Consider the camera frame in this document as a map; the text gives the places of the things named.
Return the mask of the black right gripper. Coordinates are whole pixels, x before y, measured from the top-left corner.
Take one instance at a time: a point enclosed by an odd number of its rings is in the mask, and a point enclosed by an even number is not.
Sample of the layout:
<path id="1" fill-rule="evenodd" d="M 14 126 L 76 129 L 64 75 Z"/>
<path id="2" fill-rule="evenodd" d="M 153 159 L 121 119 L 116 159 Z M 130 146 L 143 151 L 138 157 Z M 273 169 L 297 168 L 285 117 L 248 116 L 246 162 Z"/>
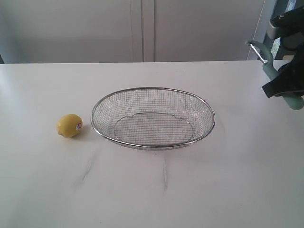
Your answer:
<path id="1" fill-rule="evenodd" d="M 296 50 L 304 42 L 303 23 L 279 23 L 280 46 L 277 59 L 283 60 L 285 56 L 294 56 Z M 268 98 L 273 96 L 304 95 L 304 63 L 292 64 L 291 62 L 279 68 L 275 79 L 262 86 Z"/>

